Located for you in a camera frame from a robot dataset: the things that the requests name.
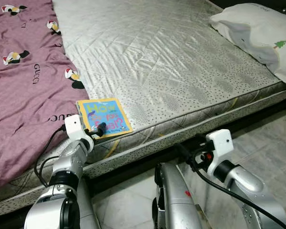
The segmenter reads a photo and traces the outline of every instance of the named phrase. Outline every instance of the tiled floor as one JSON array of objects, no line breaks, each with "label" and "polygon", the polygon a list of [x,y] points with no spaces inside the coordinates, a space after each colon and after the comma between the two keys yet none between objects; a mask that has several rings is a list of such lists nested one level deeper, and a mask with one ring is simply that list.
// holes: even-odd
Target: tiled floor
[{"label": "tiled floor", "polygon": [[[260,176],[276,199],[286,207],[286,110],[233,134],[232,161]],[[242,229],[238,206],[224,193],[209,187],[180,165],[195,202],[214,229]],[[155,197],[153,170],[129,179],[92,200],[102,229],[152,229]]]}]

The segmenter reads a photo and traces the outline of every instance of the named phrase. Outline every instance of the quilted mattress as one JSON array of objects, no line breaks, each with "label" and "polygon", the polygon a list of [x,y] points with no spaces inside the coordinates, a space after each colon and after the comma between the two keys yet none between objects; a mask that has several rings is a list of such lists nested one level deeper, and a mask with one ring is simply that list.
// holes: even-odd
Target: quilted mattress
[{"label": "quilted mattress", "polygon": [[[218,34],[205,0],[53,0],[66,55],[91,99],[116,97],[134,132],[99,142],[97,177],[286,98],[286,84]],[[69,141],[43,158],[58,154]],[[47,163],[45,176],[51,174]],[[29,169],[0,190],[0,215],[40,194]]]}]

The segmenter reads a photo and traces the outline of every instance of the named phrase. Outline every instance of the purple comforter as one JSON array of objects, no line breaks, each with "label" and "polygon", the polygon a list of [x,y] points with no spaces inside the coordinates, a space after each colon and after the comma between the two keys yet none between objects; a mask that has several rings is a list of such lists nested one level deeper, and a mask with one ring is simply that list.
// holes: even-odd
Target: purple comforter
[{"label": "purple comforter", "polygon": [[[36,160],[87,98],[64,55],[52,1],[0,0],[0,187]],[[58,135],[52,146],[66,137]]]}]

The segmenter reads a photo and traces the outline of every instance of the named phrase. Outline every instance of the children's book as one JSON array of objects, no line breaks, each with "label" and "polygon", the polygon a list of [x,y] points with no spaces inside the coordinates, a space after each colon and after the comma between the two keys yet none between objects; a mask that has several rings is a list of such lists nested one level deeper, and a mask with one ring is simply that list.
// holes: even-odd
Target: children's book
[{"label": "children's book", "polygon": [[106,132],[101,138],[123,135],[133,131],[116,98],[79,100],[77,109],[82,116],[84,128],[94,131],[101,123],[106,123]]}]

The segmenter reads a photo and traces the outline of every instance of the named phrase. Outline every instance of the pillow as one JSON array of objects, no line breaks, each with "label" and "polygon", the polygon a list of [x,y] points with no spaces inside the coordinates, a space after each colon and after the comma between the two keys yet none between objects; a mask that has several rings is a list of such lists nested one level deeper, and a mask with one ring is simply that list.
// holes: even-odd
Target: pillow
[{"label": "pillow", "polygon": [[211,25],[286,83],[286,15],[255,4],[238,4],[210,17]]}]

